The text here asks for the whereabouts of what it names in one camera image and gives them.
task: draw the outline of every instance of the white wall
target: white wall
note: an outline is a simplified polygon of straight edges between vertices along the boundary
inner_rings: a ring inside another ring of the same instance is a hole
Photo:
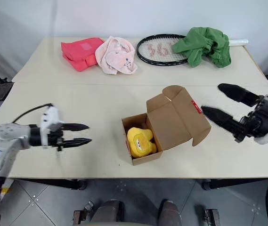
[[[14,76],[44,36],[145,37],[193,26],[248,38],[268,73],[268,0],[0,0],[0,71]]]

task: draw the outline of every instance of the pink bag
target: pink bag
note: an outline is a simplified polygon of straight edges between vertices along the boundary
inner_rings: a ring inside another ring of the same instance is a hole
[[[61,43],[63,57],[79,72],[96,65],[95,50],[103,43],[100,38],[90,38],[72,43]]]

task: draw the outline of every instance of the red label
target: red label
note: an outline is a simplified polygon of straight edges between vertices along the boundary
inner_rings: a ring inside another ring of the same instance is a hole
[[[202,110],[199,108],[199,106],[195,103],[194,100],[191,101],[192,104],[195,106],[196,110],[198,111],[199,114],[202,114]]]

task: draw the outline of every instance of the yellow plush toy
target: yellow plush toy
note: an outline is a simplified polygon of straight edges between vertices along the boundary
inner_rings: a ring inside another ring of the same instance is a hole
[[[134,158],[156,153],[156,145],[150,142],[153,139],[150,129],[130,128],[127,137],[130,143],[130,153]]]

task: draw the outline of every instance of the racket strings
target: racket strings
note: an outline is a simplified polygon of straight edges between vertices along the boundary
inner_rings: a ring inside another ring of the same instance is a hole
[[[179,41],[180,38],[156,37],[155,39],[143,42],[139,46],[140,54],[153,61],[172,62],[186,59],[181,54],[172,52],[171,46]]]

